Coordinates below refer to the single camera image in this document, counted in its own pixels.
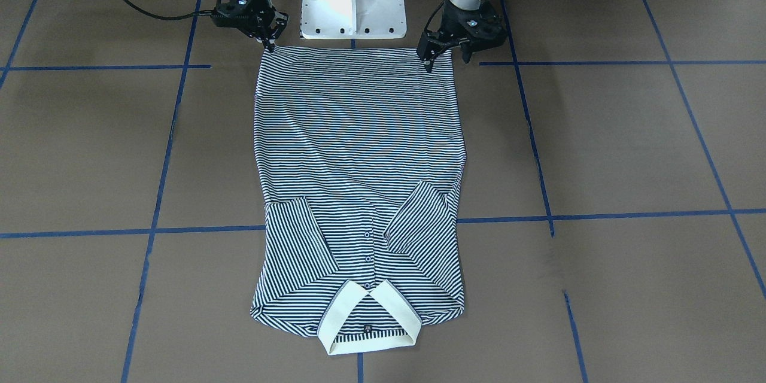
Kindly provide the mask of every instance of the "white collar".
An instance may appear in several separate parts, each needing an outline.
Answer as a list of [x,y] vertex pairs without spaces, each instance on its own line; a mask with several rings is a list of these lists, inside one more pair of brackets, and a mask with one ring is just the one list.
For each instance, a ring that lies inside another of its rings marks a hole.
[[[407,333],[404,336],[364,337],[358,341],[335,342],[336,336],[343,323],[351,315],[362,299],[372,296],[383,308],[402,326]],[[317,328],[317,336],[325,347],[328,355],[344,353],[359,353],[362,351],[386,350],[386,348],[415,345],[423,323],[418,313],[412,309],[407,299],[394,287],[391,282],[384,280],[380,285],[367,292],[356,282],[348,280],[338,290],[327,307]]]

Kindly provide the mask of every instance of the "black cable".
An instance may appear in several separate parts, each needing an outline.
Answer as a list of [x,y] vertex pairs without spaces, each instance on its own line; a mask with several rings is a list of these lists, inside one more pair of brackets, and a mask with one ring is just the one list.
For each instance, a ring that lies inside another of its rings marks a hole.
[[143,13],[147,17],[154,18],[156,20],[163,20],[163,21],[178,21],[178,20],[185,20],[186,18],[191,17],[206,17],[210,15],[213,11],[212,10],[199,10],[197,12],[191,12],[187,13],[186,15],[177,15],[176,17],[165,17],[163,15],[157,15],[155,13],[148,12],[147,10],[143,10],[140,7],[133,4],[130,0],[123,0],[128,6],[132,7],[133,9],[139,11],[140,13]]
[[423,28],[423,31],[428,31],[428,26],[430,26],[431,20],[433,20],[433,17],[436,17],[436,14],[439,12],[439,9],[441,9],[443,6],[444,6],[444,1],[441,1],[439,6],[437,6],[436,10],[428,18],[428,21],[426,21],[426,26]]

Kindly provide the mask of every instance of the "striped shirt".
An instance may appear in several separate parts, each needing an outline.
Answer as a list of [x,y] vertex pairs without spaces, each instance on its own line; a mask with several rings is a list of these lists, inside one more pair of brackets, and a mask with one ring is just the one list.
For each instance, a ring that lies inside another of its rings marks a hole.
[[410,48],[265,53],[255,157],[266,258],[255,320],[329,355],[414,345],[464,310],[466,154],[452,62]]

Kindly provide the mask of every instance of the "brown floor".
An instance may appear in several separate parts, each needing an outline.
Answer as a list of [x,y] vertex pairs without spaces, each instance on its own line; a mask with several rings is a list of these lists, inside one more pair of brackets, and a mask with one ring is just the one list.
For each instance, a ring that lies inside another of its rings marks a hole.
[[[348,47],[273,1],[279,44]],[[406,1],[405,39],[357,47],[413,47],[440,0]],[[766,0],[505,1],[516,58],[455,56],[467,312],[328,357],[247,313],[259,45],[0,0],[0,381],[766,381]]]

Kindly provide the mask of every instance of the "blue tape line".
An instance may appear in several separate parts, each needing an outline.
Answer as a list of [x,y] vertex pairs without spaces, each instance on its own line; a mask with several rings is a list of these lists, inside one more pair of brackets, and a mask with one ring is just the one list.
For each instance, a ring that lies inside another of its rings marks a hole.
[[609,220],[616,218],[698,217],[728,215],[728,209],[702,209],[701,211],[661,211],[649,213],[570,214],[555,215],[553,220]]
[[700,145],[703,147],[703,152],[705,153],[705,157],[708,160],[708,165],[710,165],[710,169],[713,173],[713,176],[716,179],[716,184],[719,187],[721,196],[726,205],[726,209],[728,210],[728,214],[731,217],[731,222],[734,224],[734,228],[737,231],[737,235],[739,236],[739,242],[742,244],[742,248],[744,249],[744,254],[747,255],[747,260],[750,262],[750,268],[752,268],[753,270],[755,279],[758,282],[758,287],[761,288],[761,294],[763,295],[764,299],[766,299],[766,284],[764,284],[763,277],[761,277],[761,271],[758,270],[758,265],[755,263],[753,254],[750,252],[750,246],[747,244],[747,239],[744,238],[742,229],[739,226],[739,221],[737,220],[736,213],[734,209],[731,207],[731,202],[728,200],[728,195],[726,194],[726,190],[723,187],[723,182],[721,181],[721,177],[719,176],[718,170],[716,169],[716,164],[713,163],[713,159],[712,159],[712,156],[710,155],[708,145],[705,143],[703,132],[700,129],[700,125],[697,124],[697,119],[695,118],[694,113],[692,112],[692,105],[689,104],[689,98],[686,97],[686,91],[684,91],[683,85],[681,84],[681,78],[678,77],[678,72],[676,72],[676,67],[673,66],[673,62],[670,60],[670,52],[668,52],[668,48],[665,45],[665,39],[663,39],[662,33],[660,33],[659,31],[659,26],[657,26],[657,22],[654,19],[654,14],[652,13],[652,10],[649,8],[649,2],[646,0],[641,0],[641,1],[643,1],[643,6],[646,9],[646,13],[648,13],[649,15],[649,20],[652,21],[652,26],[654,27],[654,32],[657,34],[657,38],[659,39],[659,44],[662,47],[662,52],[665,53],[665,58],[667,58],[668,63],[670,64],[670,71],[673,73],[674,80],[676,80],[676,86],[678,87],[678,91],[681,93],[681,99],[683,99],[684,107],[686,107],[686,112],[689,114],[689,119],[691,119],[692,121],[692,126],[694,126],[694,131],[695,133],[697,133],[698,140],[700,140]]
[[210,69],[209,64],[147,64],[130,66],[19,66],[11,67],[14,72],[38,70],[148,70],[148,69]]
[[553,218],[551,217],[551,204],[548,202],[548,192],[545,189],[545,178],[542,176],[542,165],[540,164],[540,154],[537,151],[537,143],[534,140],[534,129],[531,126],[531,117],[529,115],[529,106],[527,105],[526,93],[524,91],[524,83],[522,82],[522,71],[519,67],[519,58],[516,56],[516,47],[513,44],[513,34],[511,32],[511,21],[508,18],[508,10],[506,9],[506,0],[500,0],[500,4],[503,7],[503,17],[506,21],[506,29],[508,29],[508,44],[511,48],[511,56],[513,57],[514,69],[516,72],[516,80],[519,83],[519,94],[522,98],[522,106],[524,107],[524,118],[527,121],[529,127],[529,142],[531,143],[531,152],[534,154],[534,162],[537,164],[537,175],[540,180],[540,192],[542,192],[542,203],[545,206],[545,215],[548,217],[548,229],[551,231],[551,236],[556,234],[553,227]]
[[0,75],[0,89],[2,88],[2,85],[5,83],[5,78],[8,77],[8,72],[10,72],[11,64],[13,64],[13,58],[16,56],[17,50],[19,50],[19,44],[22,42],[22,37],[24,37],[24,31],[27,30],[29,19],[32,17],[32,12],[35,11],[36,4],[38,4],[38,0],[32,0],[32,3],[29,5],[29,10],[27,10],[27,16],[24,17],[22,28],[19,29],[19,34],[16,35],[16,42],[13,43],[11,55],[8,56],[8,61],[5,63],[5,69],[3,69],[2,75]]
[[728,64],[766,64],[766,60],[678,60],[668,62],[666,60],[614,60],[614,61],[482,61],[479,66],[646,66],[662,64],[703,64],[703,65],[728,65]]
[[458,224],[476,224],[476,223],[515,223],[520,221],[547,221],[548,216],[522,216],[522,217],[475,217],[458,218]]
[[[766,214],[766,208],[734,209],[735,214]],[[728,215],[728,209],[701,209],[700,211],[659,211],[646,213],[601,213],[601,214],[561,214],[552,215],[553,220],[608,220],[620,218],[652,218],[652,217],[699,217],[713,215]],[[520,223],[547,221],[548,216],[517,216],[517,217],[469,217],[457,219],[458,224],[479,223]],[[60,230],[50,232],[8,232],[0,233],[0,239],[14,238],[57,238],[58,236],[109,236],[136,235],[155,233],[200,233],[200,232],[236,232],[265,230],[262,224],[243,224],[237,226],[199,226],[199,227],[157,227],[147,229],[107,229],[107,230]]]
[[734,209],[734,214],[766,214],[766,208]]
[[64,230],[52,232],[0,233],[2,239],[14,238],[62,238],[63,236],[145,235],[150,229]]
[[672,64],[766,64],[766,60],[673,60]]
[[356,383],[364,383],[364,354],[356,354]]
[[569,293],[564,290],[564,301],[567,304],[567,314],[569,314],[569,326],[572,328],[572,338],[574,339],[574,349],[577,351],[577,362],[580,364],[580,375],[582,383],[588,383],[588,371],[585,369],[585,357],[582,355],[582,346],[580,345],[580,334],[577,332],[577,323],[575,315],[572,313],[572,304],[569,302]]
[[[197,0],[197,4],[194,10],[199,10],[202,5],[202,0]],[[184,56],[184,66],[189,65],[189,58],[192,56],[192,43],[194,43],[194,32],[197,29],[197,17],[191,19],[191,29],[189,29],[189,41],[186,43],[186,56]],[[148,241],[146,244],[146,254],[144,256],[143,269],[141,271],[141,282],[139,283],[139,299],[136,302],[136,309],[133,312],[133,321],[130,328],[130,336],[128,338],[128,347],[125,352],[125,362],[123,364],[123,375],[120,378],[121,383],[127,383],[128,374],[130,372],[130,361],[133,355],[133,348],[136,344],[136,333],[139,327],[139,319],[141,317],[141,306],[143,305],[143,295],[146,288],[146,279],[148,277],[148,267],[150,261],[148,258],[151,255],[151,250],[154,248],[155,230],[157,228],[157,221],[159,220],[159,208],[162,205],[162,192],[165,190],[165,179],[168,176],[168,167],[170,165],[170,153],[173,149],[173,129],[175,129],[175,122],[178,120],[178,107],[181,105],[181,97],[184,92],[184,84],[186,83],[186,73],[189,69],[184,68],[181,72],[181,82],[178,83],[178,94],[175,97],[175,108],[173,110],[173,119],[170,123],[170,133],[168,135],[168,145],[165,149],[165,161],[162,164],[162,175],[159,179],[159,188],[157,190],[157,202],[154,208],[154,215],[151,219],[151,233],[148,234]]]
[[262,224],[241,226],[203,226],[203,227],[157,227],[156,233],[200,233],[200,232],[239,232],[252,230],[265,230]]

